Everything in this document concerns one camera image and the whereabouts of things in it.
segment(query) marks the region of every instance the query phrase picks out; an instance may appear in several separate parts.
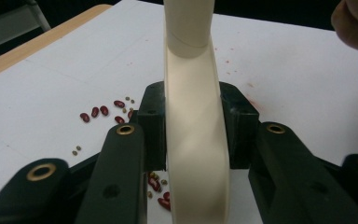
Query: kidney bean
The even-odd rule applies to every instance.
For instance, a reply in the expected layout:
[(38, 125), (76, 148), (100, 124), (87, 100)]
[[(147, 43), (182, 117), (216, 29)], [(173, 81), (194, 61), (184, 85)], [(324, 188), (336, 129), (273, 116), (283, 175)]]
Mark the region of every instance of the kidney bean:
[(91, 112), (91, 116), (93, 118), (97, 118), (98, 114), (100, 113), (100, 109), (98, 109), (97, 106), (93, 107), (92, 108), (92, 112)]
[(162, 195), (162, 197), (169, 202), (171, 198), (171, 194), (169, 191), (167, 191)]
[(106, 105), (100, 107), (101, 113), (105, 116), (109, 114), (109, 110), (107, 109)]
[(167, 209), (168, 211), (171, 211), (171, 203), (165, 199), (158, 198), (157, 199), (159, 205), (161, 205), (163, 208)]
[(88, 114), (86, 113), (81, 113), (80, 114), (80, 117), (83, 119), (83, 121), (85, 121), (86, 123), (89, 123), (90, 122), (90, 117)]
[(124, 119), (121, 116), (115, 116), (115, 121), (117, 123), (124, 123)]
[(149, 177), (147, 183), (153, 188), (154, 191), (161, 192), (161, 185), (155, 178)]
[(128, 115), (127, 115), (129, 117), (129, 119), (132, 117), (132, 112), (133, 112), (133, 110), (130, 110)]
[(126, 105), (125, 105), (123, 102), (121, 102), (121, 101), (114, 101), (113, 104), (114, 104), (115, 106), (120, 107), (120, 108), (124, 108), (124, 107), (126, 106)]

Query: white plastic tube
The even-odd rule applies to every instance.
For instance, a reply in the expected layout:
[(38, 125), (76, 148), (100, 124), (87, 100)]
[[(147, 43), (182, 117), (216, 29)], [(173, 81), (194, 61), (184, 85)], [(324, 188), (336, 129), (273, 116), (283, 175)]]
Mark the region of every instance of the white plastic tube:
[[(186, 11), (180, 5), (190, 7), (193, 2), (200, 8), (200, 2), (211, 4), (213, 1), (168, 0), (166, 13), (178, 10), (183, 17), (196, 18), (188, 14), (197, 13), (197, 10)], [(166, 23), (165, 97), (172, 220), (175, 224), (227, 223), (227, 137), (213, 44), (210, 35), (205, 33), (210, 30), (210, 20), (194, 29), (203, 32), (187, 35), (186, 30), (181, 30), (183, 27), (176, 27), (184, 19), (175, 14), (179, 21), (170, 21), (170, 16), (167, 15)], [(170, 30), (188, 48), (170, 46), (169, 43), (178, 41), (170, 40)], [(191, 48), (202, 50), (188, 53)]]

